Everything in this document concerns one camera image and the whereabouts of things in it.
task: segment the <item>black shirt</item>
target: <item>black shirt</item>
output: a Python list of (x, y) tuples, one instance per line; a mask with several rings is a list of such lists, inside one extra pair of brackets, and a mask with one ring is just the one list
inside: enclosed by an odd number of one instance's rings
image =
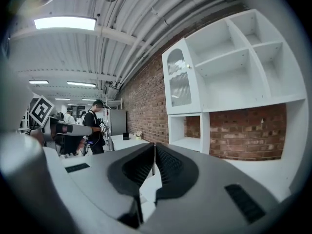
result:
[[(94, 114), (92, 111), (88, 111), (84, 117), (83, 125), (88, 127), (99, 127), (96, 114)], [(100, 132), (93, 132), (93, 134), (89, 136), (89, 139), (97, 141), (99, 139), (99, 135)]]

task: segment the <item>black and white square marker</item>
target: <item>black and white square marker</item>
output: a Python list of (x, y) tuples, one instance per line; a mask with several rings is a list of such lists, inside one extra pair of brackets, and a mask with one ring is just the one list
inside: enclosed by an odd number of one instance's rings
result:
[(43, 127), (47, 118), (49, 117), (54, 105), (44, 96), (40, 96), (33, 109), (30, 112), (30, 116)]

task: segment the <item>man in black shirt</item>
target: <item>man in black shirt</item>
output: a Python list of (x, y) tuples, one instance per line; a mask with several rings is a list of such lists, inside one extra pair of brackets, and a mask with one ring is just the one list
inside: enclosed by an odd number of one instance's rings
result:
[(93, 154), (101, 154), (104, 152), (103, 144), (105, 144), (105, 142), (103, 140), (101, 128), (99, 127), (100, 124), (96, 116), (96, 113), (101, 112), (103, 108), (103, 101), (100, 99), (96, 100), (90, 110), (85, 114), (83, 120), (83, 125), (93, 129), (92, 135), (89, 136), (89, 140), (93, 142), (93, 144), (90, 144), (90, 148)]

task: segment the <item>brick wall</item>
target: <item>brick wall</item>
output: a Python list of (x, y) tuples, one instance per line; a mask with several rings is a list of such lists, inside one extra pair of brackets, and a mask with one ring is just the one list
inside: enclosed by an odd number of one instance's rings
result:
[(161, 54), (181, 38), (219, 19), (244, 10), (246, 8), (239, 4), (195, 22), (170, 39), (149, 58), (118, 95), (118, 98), (122, 98), (123, 108), (127, 111), (129, 133), (142, 130), (142, 138), (147, 141), (169, 143)]
[[(186, 118), (188, 137), (198, 137), (199, 117)], [(237, 160), (280, 159), (286, 134), (286, 105), (210, 113), (210, 155)]]

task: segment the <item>wall cabinet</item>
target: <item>wall cabinet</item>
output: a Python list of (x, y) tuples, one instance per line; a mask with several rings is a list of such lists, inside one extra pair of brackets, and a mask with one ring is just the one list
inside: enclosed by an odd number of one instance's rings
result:
[(257, 10), (214, 22), (162, 54), (167, 114), (201, 114), (303, 100), (298, 63)]

